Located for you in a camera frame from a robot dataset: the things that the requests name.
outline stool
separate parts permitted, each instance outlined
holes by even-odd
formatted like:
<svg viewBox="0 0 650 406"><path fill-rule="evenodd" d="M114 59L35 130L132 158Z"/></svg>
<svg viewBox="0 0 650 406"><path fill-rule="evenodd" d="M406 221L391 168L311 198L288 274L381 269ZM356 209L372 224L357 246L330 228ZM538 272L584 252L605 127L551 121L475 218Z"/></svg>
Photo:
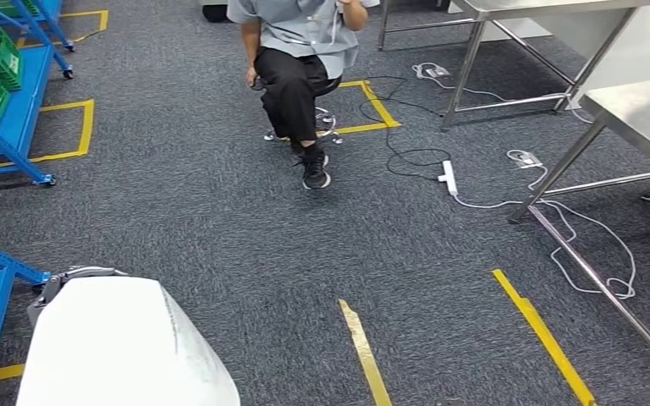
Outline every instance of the stool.
<svg viewBox="0 0 650 406"><path fill-rule="evenodd" d="M334 91L338 86L340 86L341 80L342 78L329 80L324 86L315 89L315 97L325 96L327 93ZM318 139L332 135L332 140L335 144L342 144L343 138L340 137L338 131L335 130L337 125L338 119L336 119L334 114L322 107L315 107L315 128L317 129ZM275 129L270 129L263 139L265 139L265 141L277 140L278 137L275 136Z"/></svg>

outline table top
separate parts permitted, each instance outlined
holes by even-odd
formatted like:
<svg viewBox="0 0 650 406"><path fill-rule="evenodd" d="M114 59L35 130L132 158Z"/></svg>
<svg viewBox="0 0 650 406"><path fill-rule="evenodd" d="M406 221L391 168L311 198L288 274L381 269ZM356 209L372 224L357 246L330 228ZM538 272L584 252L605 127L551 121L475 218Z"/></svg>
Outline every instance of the table top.
<svg viewBox="0 0 650 406"><path fill-rule="evenodd" d="M581 106L650 158L650 81L588 91Z"/></svg>
<svg viewBox="0 0 650 406"><path fill-rule="evenodd" d="M650 6L650 0L452 0L476 21Z"/></svg>

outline white cable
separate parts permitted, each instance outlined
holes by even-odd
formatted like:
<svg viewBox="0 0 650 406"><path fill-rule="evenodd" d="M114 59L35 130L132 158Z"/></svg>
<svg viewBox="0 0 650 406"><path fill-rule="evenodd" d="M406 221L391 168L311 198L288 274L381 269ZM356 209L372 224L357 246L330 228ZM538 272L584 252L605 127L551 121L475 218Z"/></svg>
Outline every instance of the white cable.
<svg viewBox="0 0 650 406"><path fill-rule="evenodd" d="M437 65L436 63L423 62L423 63L420 63L419 65L412 65L412 70L415 71L415 76L417 76L418 79L432 80L435 83L437 83L439 87L441 87L441 88L443 88L445 90L448 90L448 91L453 90L454 86L445 86L445 85L442 84L442 82L437 80L437 78L433 78L432 76L429 76L429 75L423 73L423 71L425 70L424 67L425 66L430 66L430 65L432 65L435 69L443 69L443 67ZM487 96L497 97L502 102L515 102L515 99L505 99L502 96L500 96L500 95L498 95L496 93L492 93L490 91L474 91L472 89L467 89L467 88L465 88L464 90L466 92L468 92L468 93L472 93L472 94L475 94L475 95L487 95ZM550 93L550 94L545 95L545 96L564 96L564 97L566 97L566 99L569 102L570 106L574 104L572 102L572 100L571 100L570 95L567 95L566 93ZM571 108L570 112L574 115L574 117L576 117L577 119L579 119L583 123L586 123L586 124L591 124L592 123L592 121L587 120L586 118L580 116L579 113L576 112L576 110L574 108Z"/></svg>
<svg viewBox="0 0 650 406"><path fill-rule="evenodd" d="M526 163L526 162L522 161L518 156L514 155L515 153L519 153L519 154L521 154L521 155L525 155L525 154L527 154L526 151L522 151L522 150L510 150L510 151L507 151L507 157L508 157L509 159L513 160L513 161L519 161L519 162L522 162L522 163ZM542 182L542 180L544 179L544 177L546 177L547 174L548 174L548 170L547 170L547 168L546 168L545 166L543 166L543 165L538 165L537 167L540 167L540 168L543 170L542 175L540 175L539 178L537 178L536 181L534 181L534 182L532 182L531 184L528 184L528 185L527 185L527 188L528 188L529 190L534 190L534 187L535 187L537 184L539 184L540 182ZM455 200L457 203L460 203L460 204L463 205L463 206L471 207L471 208L475 208L475 209L494 209L494 208L502 207L502 206L506 206L506 205L514 205L514 204L520 204L520 203L522 203L521 201L512 201L512 200L508 200L508 201L504 201L504 202L502 202L502 203L499 203L499 204L497 204L497 205L491 205L491 206L480 206L480 205L472 205L472 204L470 204L470 203L466 203L466 202L464 202L463 200L461 200L460 197L459 197L458 195L453 195L452 197L454 198L454 200ZM587 221L589 221L589 222L593 222L594 224L597 224L599 227L601 227L601 228L603 228L604 230L606 230L607 233L609 233L612 237L614 237L614 238L619 242L619 244L621 245L621 247L624 249L624 251L626 252L626 254L629 256L629 263L630 263L630 267L631 267L631 274L630 274L630 276L629 276L629 279L626 280L626 281L624 281L624 280L622 280L622 279L619 279L619 278L617 278L617 277L610 277L610 278L607 278L607 280L605 281L605 284L606 284L607 287L609 287L609 288L612 286L612 283L620 283L620 284L622 284L622 285L624 285L624 286L626 287L626 293L625 293L625 294L615 294L619 299L625 300L625 299L633 298L634 296L636 296L636 291L634 290L634 280L635 280L635 278L636 278L636 262L635 262L635 260L634 260L634 254L631 252L631 250L630 250L629 247L626 245L626 243L625 243L625 242L624 242L624 241L619 237L619 235L617 235L617 234L616 234L616 233L615 233L611 228L609 228L606 224L604 224L604 223L602 223L602 222L600 222L600 221L598 221L598 220L595 220L595 219L593 219L593 218L591 218L591 217L585 216L585 215L581 214L581 213L578 212L578 211L572 210L572 209L570 209L569 207L565 206L564 204L562 204L562 203L560 203L560 202L558 202L558 201L555 201L555 200L542 200L542 199L541 199L541 200L539 200L539 201L537 202L537 204L544 204L544 205L546 205L546 206L548 206L548 207L552 207L552 208L554 208L554 209L559 213L559 218L561 218L562 222L565 224L565 226L567 227L567 229L568 229L568 230L570 231L570 233L571 233L571 236L566 240L567 243L571 243L572 241L574 241L574 240L578 237L578 235L577 235L576 230L574 229L574 227L572 227L572 225L570 224L570 222L567 220L566 215L564 214L564 212L562 211L562 209L568 211L569 213L571 213L571 214L573 214L573 215L575 215L575 216L577 216L577 217L579 217L579 218L582 218L582 219L584 219L584 220L587 220ZM549 258L551 258L552 261L557 265L557 267L562 271L562 274L565 276L565 279L567 280L567 282L569 283L569 285L570 285L574 290L576 290L576 291L578 291L578 292L583 292L583 293L585 293L585 294L601 294L602 292L600 292L600 291L598 291L598 290L591 290L591 289L580 288L579 286L576 285L576 283L574 283L574 281L572 281L572 279L571 279L569 273L568 273L567 270L565 269L565 266L562 265L562 263L559 261L559 259L557 259L557 256L556 256L556 255L557 255L561 250L562 250L562 249L561 249L561 247L560 247L560 248L558 248L558 249L552 251L552 252L549 254Z"/></svg>

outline black sneaker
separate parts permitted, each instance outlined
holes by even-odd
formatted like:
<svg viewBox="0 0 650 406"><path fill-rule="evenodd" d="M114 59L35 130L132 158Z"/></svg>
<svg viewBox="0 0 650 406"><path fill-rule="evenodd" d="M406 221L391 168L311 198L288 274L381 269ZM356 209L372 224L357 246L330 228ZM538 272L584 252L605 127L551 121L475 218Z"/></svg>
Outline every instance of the black sneaker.
<svg viewBox="0 0 650 406"><path fill-rule="evenodd" d="M305 166L305 173L303 173L305 189L325 189L330 185L330 175L325 172L329 160L330 158L324 152L314 157L302 157L300 163Z"/></svg>

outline white plug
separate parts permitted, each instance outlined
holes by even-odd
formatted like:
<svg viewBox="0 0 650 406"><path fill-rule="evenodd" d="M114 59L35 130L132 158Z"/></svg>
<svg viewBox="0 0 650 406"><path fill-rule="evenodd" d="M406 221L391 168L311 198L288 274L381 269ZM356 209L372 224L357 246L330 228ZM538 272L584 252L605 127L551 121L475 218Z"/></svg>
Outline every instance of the white plug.
<svg viewBox="0 0 650 406"><path fill-rule="evenodd" d="M452 196L457 196L457 183L454 181L454 169L450 160L442 161L444 175L438 176L438 181L447 184L447 190Z"/></svg>

